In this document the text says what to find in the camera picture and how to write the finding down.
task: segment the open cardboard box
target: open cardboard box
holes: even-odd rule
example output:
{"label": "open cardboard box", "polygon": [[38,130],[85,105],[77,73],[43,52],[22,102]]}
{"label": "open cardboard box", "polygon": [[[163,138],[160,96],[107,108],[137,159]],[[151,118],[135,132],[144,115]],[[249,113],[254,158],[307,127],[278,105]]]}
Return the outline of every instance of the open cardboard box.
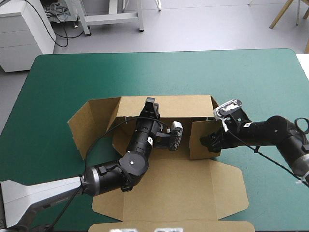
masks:
{"label": "open cardboard box", "polygon": [[[161,120],[183,125],[181,145],[175,152],[152,150],[150,165],[131,192],[120,189],[94,197],[93,210],[121,220],[93,225],[91,232],[135,228],[153,232],[156,228],[184,228],[185,232],[246,231],[248,222],[218,221],[249,205],[240,169],[207,158],[218,156],[200,144],[199,138],[216,131],[213,117],[216,101],[210,95],[152,96],[159,103]],[[138,116],[147,96],[89,100],[69,120],[74,141],[82,157],[93,141],[125,117]],[[113,133],[113,146],[122,155],[134,131],[135,122]]]}

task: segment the black robotic arm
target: black robotic arm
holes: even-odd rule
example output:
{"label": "black robotic arm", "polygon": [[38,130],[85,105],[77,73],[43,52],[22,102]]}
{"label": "black robotic arm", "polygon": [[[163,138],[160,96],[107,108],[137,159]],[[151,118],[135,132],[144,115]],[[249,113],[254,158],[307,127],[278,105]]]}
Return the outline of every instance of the black robotic arm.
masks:
{"label": "black robotic arm", "polygon": [[303,177],[309,171],[309,141],[297,122],[281,116],[272,116],[264,122],[252,122],[243,111],[240,100],[230,100],[214,110],[216,120],[222,121],[222,127],[215,133],[200,139],[209,151],[220,152],[222,149],[243,145],[275,145],[284,157],[294,175]]}
{"label": "black robotic arm", "polygon": [[[125,155],[119,160],[87,167],[80,176],[32,186],[11,180],[1,182],[0,232],[28,232],[38,211],[67,200],[69,205],[79,194],[96,196],[119,188],[123,192],[130,191],[146,173],[153,147],[170,151],[178,148],[182,125],[173,122],[164,133],[165,124],[160,121],[159,105],[154,98],[147,98],[140,116],[126,122],[130,120],[136,120],[136,127]],[[50,231],[55,222],[57,220],[51,226],[34,231]]]}

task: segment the green table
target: green table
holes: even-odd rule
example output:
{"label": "green table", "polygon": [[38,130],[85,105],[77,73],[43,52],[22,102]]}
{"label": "green table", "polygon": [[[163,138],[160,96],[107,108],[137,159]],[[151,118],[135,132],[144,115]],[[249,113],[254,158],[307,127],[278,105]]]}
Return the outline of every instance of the green table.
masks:
{"label": "green table", "polygon": [[[39,56],[0,136],[0,179],[35,184],[81,173],[67,121],[87,100],[165,94],[211,94],[219,103],[238,98],[253,121],[309,114],[309,82],[287,49]],[[286,164],[275,147],[261,151]],[[105,138],[90,164],[117,156]],[[226,220],[249,221],[256,230],[309,229],[309,189],[288,173],[245,147],[225,150],[218,160],[241,168],[250,202]],[[91,203],[88,196],[75,199],[56,229],[115,221],[94,213]],[[39,213],[34,225],[51,223],[62,207]]]}

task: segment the cardboard flap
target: cardboard flap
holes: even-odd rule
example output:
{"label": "cardboard flap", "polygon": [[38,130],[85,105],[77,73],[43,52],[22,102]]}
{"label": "cardboard flap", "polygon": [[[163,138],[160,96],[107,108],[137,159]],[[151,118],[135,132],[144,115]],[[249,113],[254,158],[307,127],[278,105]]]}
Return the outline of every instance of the cardboard flap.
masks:
{"label": "cardboard flap", "polygon": [[207,136],[213,132],[216,132],[221,127],[220,121],[199,121],[193,122],[190,136],[190,159],[205,159],[212,158],[220,155],[220,152],[210,152],[207,147],[203,146],[200,142],[200,138]]}
{"label": "cardboard flap", "polygon": [[91,144],[106,131],[120,98],[89,100],[68,121],[73,140],[84,159]]}
{"label": "cardboard flap", "polygon": [[[138,116],[149,96],[121,97],[117,116]],[[161,117],[213,117],[211,95],[151,96]]]}
{"label": "cardboard flap", "polygon": [[186,220],[173,222],[127,221],[120,223],[94,224],[89,232],[109,232],[112,229],[137,229],[139,232],[154,232],[157,228],[183,228],[184,232],[254,232],[246,221]]}
{"label": "cardboard flap", "polygon": [[241,170],[213,160],[209,165],[218,219],[247,209],[249,201]]}
{"label": "cardboard flap", "polygon": [[84,159],[88,148],[99,136],[93,119],[90,104],[86,102],[79,111],[68,121],[73,140]]}
{"label": "cardboard flap", "polygon": [[[94,210],[110,216],[116,191],[95,197]],[[125,193],[123,221],[217,220],[215,203],[209,160],[152,160],[140,183]]]}
{"label": "cardboard flap", "polygon": [[104,214],[120,221],[123,220],[124,215],[125,194],[120,190],[114,190],[94,197],[92,201],[93,211]]}

